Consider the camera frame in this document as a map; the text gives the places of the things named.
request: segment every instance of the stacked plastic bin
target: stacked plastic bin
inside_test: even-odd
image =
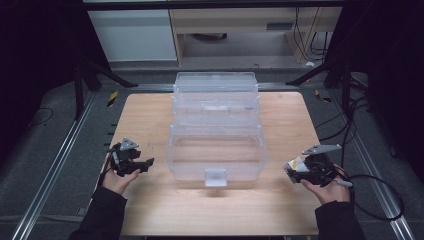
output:
[[[259,177],[268,161],[254,73],[178,73],[165,161],[205,186]]]

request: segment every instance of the hand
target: hand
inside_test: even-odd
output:
[[[140,169],[135,170],[131,174],[125,174],[123,177],[119,176],[112,169],[107,171],[103,180],[103,187],[107,188],[119,195],[122,195],[127,189],[128,185],[134,181],[140,174]]]
[[[338,169],[340,174],[343,174],[341,170],[339,170],[339,166],[334,164],[334,166]],[[345,186],[339,185],[336,181],[342,180],[340,176],[334,178],[327,186],[320,187],[319,185],[313,185],[307,180],[302,179],[300,182],[302,185],[315,194],[318,200],[321,202],[321,205],[324,205],[329,202],[337,201],[337,202],[349,202],[349,189]]]

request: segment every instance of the wooden tabletop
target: wooden tabletop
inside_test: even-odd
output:
[[[256,181],[207,188],[203,181],[176,181],[164,161],[171,94],[128,97],[112,143],[137,142],[140,161],[155,158],[131,183],[122,235],[242,236],[316,235],[316,197],[293,184],[283,165],[318,139],[300,93],[260,93],[269,162]]]

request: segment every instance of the metal rail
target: metal rail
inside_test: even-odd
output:
[[[335,94],[334,91],[330,91],[332,99],[336,99],[336,107],[339,112],[343,112],[340,102],[341,97],[338,94]],[[347,122],[347,118],[345,115],[343,116],[343,120],[345,123]],[[355,131],[355,126],[352,126],[350,134],[353,136],[353,143],[356,153],[358,154],[359,160],[364,168],[366,174],[378,177],[383,179],[378,168],[375,166],[374,161],[369,154],[367,148],[365,147],[364,142],[362,141],[358,132],[353,134]],[[395,217],[399,213],[399,207],[397,205],[396,199],[393,197],[389,188],[385,185],[379,184],[376,181],[371,181],[371,186],[373,187],[380,204],[388,217]],[[406,222],[405,218],[402,216],[396,221],[391,221],[393,231],[395,232],[397,238],[399,240],[414,240],[415,237]]]
[[[78,134],[83,126],[85,119],[91,109],[92,102],[96,96],[95,92],[89,92],[87,100],[85,102],[85,110],[82,112],[79,120],[76,120],[71,129],[68,132],[68,135],[65,138],[58,154],[56,155],[55,160],[53,161],[50,170],[48,171],[46,177],[43,180],[40,188],[38,189],[37,194],[31,202],[31,205],[26,210],[23,218],[20,220],[18,226],[15,229],[12,240],[25,240],[28,238],[31,233],[32,228],[35,225],[40,212],[43,209],[44,204],[47,201],[47,198],[56,183],[57,178],[62,170],[63,165],[66,162],[66,159],[71,151],[75,140],[78,137]]]

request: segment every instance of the cable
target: cable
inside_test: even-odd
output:
[[[365,104],[362,104],[362,105],[357,106],[355,108],[355,111],[358,110],[359,108],[362,108],[362,107],[365,107],[365,106],[369,106],[369,103],[365,103]],[[355,138],[356,129],[357,129],[355,120],[352,120],[352,124],[353,124],[353,127],[354,127],[353,128],[353,133],[352,133],[352,136],[350,137],[350,139],[345,143],[345,145],[349,144]]]
[[[396,215],[394,217],[382,217],[382,216],[378,216],[376,214],[371,213],[370,211],[366,210],[364,207],[362,207],[361,205],[359,205],[355,201],[354,204],[355,204],[356,207],[361,209],[364,213],[368,214],[369,216],[371,216],[375,219],[378,219],[378,220],[382,220],[382,221],[395,221],[395,220],[402,217],[403,213],[405,212],[405,203],[403,202],[403,199],[400,196],[400,194],[396,191],[396,189],[392,185],[390,185],[388,182],[384,181],[381,178],[371,176],[371,175],[367,175],[367,174],[358,174],[358,175],[351,176],[349,178],[349,181],[351,181],[352,179],[355,179],[355,178],[372,178],[374,180],[377,180],[377,181],[385,184],[389,188],[389,190],[392,192],[392,194],[395,195],[398,199],[399,213],[398,213],[398,215]]]
[[[328,48],[327,48],[328,33],[329,32],[325,32],[324,47],[323,48],[314,48],[314,46],[313,46],[314,40],[318,39],[319,32],[314,33],[314,36],[312,37],[311,44],[309,46],[309,48],[311,49],[311,53],[313,53],[317,56],[323,56],[323,58],[322,58],[323,63],[324,63],[325,56],[327,55],[327,50],[328,50]]]
[[[341,156],[341,160],[340,160],[340,167],[342,167],[342,168],[344,167],[344,155],[345,155],[344,153],[345,153],[346,139],[347,139],[347,135],[349,134],[350,127],[352,126],[353,115],[356,111],[356,105],[358,104],[358,102],[360,102],[361,100],[364,100],[364,99],[365,99],[365,97],[361,97],[361,98],[355,100],[350,105],[349,112],[347,113],[347,117],[348,117],[348,120],[347,120],[347,123],[346,123],[347,129],[346,129],[345,135],[343,136],[343,141],[342,141],[342,144],[341,144],[341,146],[342,146],[342,153],[341,153],[342,156]]]
[[[294,28],[293,28],[293,38],[294,38],[294,42],[296,43],[297,47],[299,48],[300,52],[302,53],[303,58],[305,58],[308,61],[312,61],[312,62],[322,60],[322,58],[321,59],[311,58],[306,53],[307,51],[305,49],[305,44],[303,43],[302,34],[300,33],[300,28],[299,28],[298,20],[299,20],[299,7],[296,7],[296,17],[295,17],[295,24],[294,24]],[[299,33],[299,38],[300,38],[300,41],[301,41],[301,44],[302,44],[301,46],[302,46],[303,50],[300,47],[299,43],[297,42],[297,39],[296,39],[296,29],[297,29],[297,32]]]
[[[352,105],[351,105],[351,107],[350,107],[350,109],[349,109],[349,112],[346,114],[346,115],[348,115],[348,116],[347,116],[347,117],[348,117],[348,121],[347,121],[347,122],[346,122],[346,124],[343,126],[343,128],[341,128],[338,132],[336,132],[336,133],[334,133],[334,134],[332,134],[332,135],[330,135],[330,136],[328,136],[328,137],[320,138],[320,139],[319,139],[319,141],[321,142],[321,141],[325,141],[325,140],[328,140],[328,139],[334,138],[334,137],[338,136],[339,134],[341,134],[341,133],[342,133],[342,132],[343,132],[346,128],[350,128],[350,127],[349,127],[349,125],[351,125],[351,123],[352,123],[352,121],[353,121],[353,120],[350,120],[350,119],[351,119],[351,116],[353,117],[353,113],[354,113],[354,111],[355,111],[355,110],[357,110],[357,109],[359,108],[359,107],[356,107],[356,104],[357,104],[359,101],[363,100],[363,99],[365,99],[365,97],[361,97],[361,98],[359,98],[359,99],[355,100],[355,101],[352,103]],[[337,116],[332,117],[330,120],[327,120],[326,122],[319,124],[318,126],[322,126],[323,124],[328,123],[328,122],[330,122],[330,121],[332,121],[332,120],[336,119],[338,116],[340,116],[340,115],[342,115],[342,114],[343,114],[343,113],[340,113],[340,114],[338,114]]]
[[[97,187],[99,188],[99,187],[101,187],[102,185],[103,185],[103,181],[104,181],[104,179],[105,179],[105,176],[106,176],[106,173],[107,172],[109,172],[109,170],[111,170],[112,168],[111,167],[109,167],[109,165],[110,165],[110,161],[112,161],[112,153],[109,153],[109,155],[108,155],[108,157],[107,157],[107,159],[106,159],[106,163],[105,163],[105,165],[103,166],[103,170],[102,170],[102,172],[100,173],[100,176],[99,176],[99,179],[97,180]]]
[[[49,110],[50,111],[50,116],[47,117],[47,119],[44,120],[44,121],[41,121],[41,122],[38,122],[38,123],[31,123],[29,127],[44,124],[44,123],[46,123],[47,121],[49,121],[53,117],[53,110],[51,108],[42,107],[42,108],[39,108],[39,110]]]

